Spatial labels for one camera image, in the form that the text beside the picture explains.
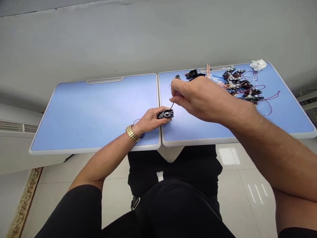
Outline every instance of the blue table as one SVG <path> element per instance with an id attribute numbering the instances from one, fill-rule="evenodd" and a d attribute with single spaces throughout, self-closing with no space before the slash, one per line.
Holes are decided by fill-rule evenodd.
<path id="1" fill-rule="evenodd" d="M 95 153 L 125 132 L 149 108 L 159 106 L 156 74 L 59 84 L 46 108 L 31 155 Z M 160 128 L 133 147 L 156 150 Z"/>
<path id="2" fill-rule="evenodd" d="M 212 67 L 211 73 L 221 77 L 225 70 L 231 67 L 253 71 L 249 65 L 238 64 Z M 181 80 L 188 81 L 184 73 L 188 73 L 189 71 L 163 72 L 158 75 L 160 105 L 171 106 L 169 98 L 171 98 L 170 84 L 172 79 L 179 74 Z M 264 98 L 269 98 L 278 91 L 281 91 L 278 98 L 269 101 L 273 111 L 270 115 L 266 116 L 267 119 L 297 139 L 317 136 L 316 128 L 270 63 L 267 63 L 267 67 L 258 72 L 258 81 L 253 81 L 252 84 L 255 85 L 256 83 L 258 85 L 265 85 L 262 93 Z M 231 131 L 220 124 L 201 121 L 176 104 L 173 106 L 173 110 L 173 120 L 164 125 L 162 131 L 162 141 L 167 147 L 238 142 Z M 268 114 L 270 113 L 270 107 L 266 102 L 262 102 L 258 105 L 258 111 L 262 114 Z"/>

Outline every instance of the white tag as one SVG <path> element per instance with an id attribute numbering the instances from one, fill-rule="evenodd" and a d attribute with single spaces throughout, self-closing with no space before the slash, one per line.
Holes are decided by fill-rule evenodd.
<path id="1" fill-rule="evenodd" d="M 164 178 L 163 178 L 163 173 L 164 173 L 164 171 L 156 172 L 156 175 L 158 176 L 158 181 L 159 181 L 159 182 L 161 182 L 162 180 L 164 180 Z"/>

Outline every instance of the gold metal watch strap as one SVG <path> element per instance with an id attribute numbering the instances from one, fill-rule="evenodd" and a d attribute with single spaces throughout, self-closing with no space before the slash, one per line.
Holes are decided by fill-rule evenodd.
<path id="1" fill-rule="evenodd" d="M 138 142 L 138 141 L 140 141 L 140 137 L 138 137 L 134 132 L 133 132 L 133 130 L 132 130 L 132 126 L 134 126 L 133 124 L 132 125 L 129 125 L 129 126 L 127 126 L 127 128 L 125 129 L 126 130 L 126 132 L 128 133 L 128 135 L 130 136 L 130 138 L 132 139 L 132 140 L 134 140 L 135 142 Z"/>

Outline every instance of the leg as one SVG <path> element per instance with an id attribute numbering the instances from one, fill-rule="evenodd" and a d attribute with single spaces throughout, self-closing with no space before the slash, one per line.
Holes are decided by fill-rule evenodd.
<path id="1" fill-rule="evenodd" d="M 129 152 L 128 159 L 130 164 L 128 184 L 135 197 L 140 197 L 159 182 L 157 172 L 166 171 L 170 167 L 156 150 Z"/>
<path id="2" fill-rule="evenodd" d="M 186 146 L 164 177 L 188 182 L 208 197 L 217 198 L 222 166 L 216 157 L 215 145 Z"/>

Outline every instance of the black servo motor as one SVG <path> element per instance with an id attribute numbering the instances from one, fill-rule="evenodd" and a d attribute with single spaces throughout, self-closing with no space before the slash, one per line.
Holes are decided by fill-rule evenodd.
<path id="1" fill-rule="evenodd" d="M 166 109 L 158 114 L 158 119 L 174 117 L 173 109 Z"/>

